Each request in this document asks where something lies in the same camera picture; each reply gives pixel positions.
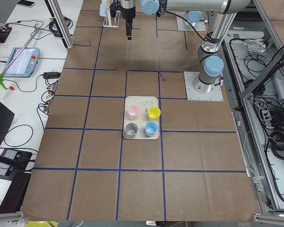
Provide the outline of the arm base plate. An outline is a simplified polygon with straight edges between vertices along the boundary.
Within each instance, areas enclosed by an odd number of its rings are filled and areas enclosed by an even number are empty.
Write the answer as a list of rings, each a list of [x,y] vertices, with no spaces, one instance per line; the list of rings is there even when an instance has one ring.
[[[205,23],[207,20],[204,19],[204,13],[202,11],[185,11],[185,12],[176,12],[177,15],[185,18],[196,31],[205,31]],[[178,31],[193,31],[192,27],[183,19],[176,17],[177,19],[177,29]]]
[[[184,71],[186,96],[188,101],[222,102],[223,95],[219,80],[207,85],[199,80],[199,72]]]

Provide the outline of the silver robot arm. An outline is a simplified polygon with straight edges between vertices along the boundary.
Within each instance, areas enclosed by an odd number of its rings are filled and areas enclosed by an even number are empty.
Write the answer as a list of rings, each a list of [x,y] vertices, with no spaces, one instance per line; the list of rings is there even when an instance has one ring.
[[[199,26],[203,24],[203,12],[202,11],[189,11],[187,13],[187,19],[192,26]]]
[[[201,94],[210,93],[224,68],[223,60],[216,55],[236,14],[249,4],[248,0],[142,0],[145,15],[161,17],[175,10],[214,12],[209,30],[198,47],[201,70],[193,81],[193,88]]]

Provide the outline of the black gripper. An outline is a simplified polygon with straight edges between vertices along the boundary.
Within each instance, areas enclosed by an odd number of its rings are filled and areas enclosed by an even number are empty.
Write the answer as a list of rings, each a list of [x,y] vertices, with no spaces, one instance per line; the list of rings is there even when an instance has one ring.
[[[135,0],[114,0],[110,6],[110,15],[116,17],[116,12],[121,11],[122,18],[126,20],[126,37],[132,40],[133,19],[135,18]]]

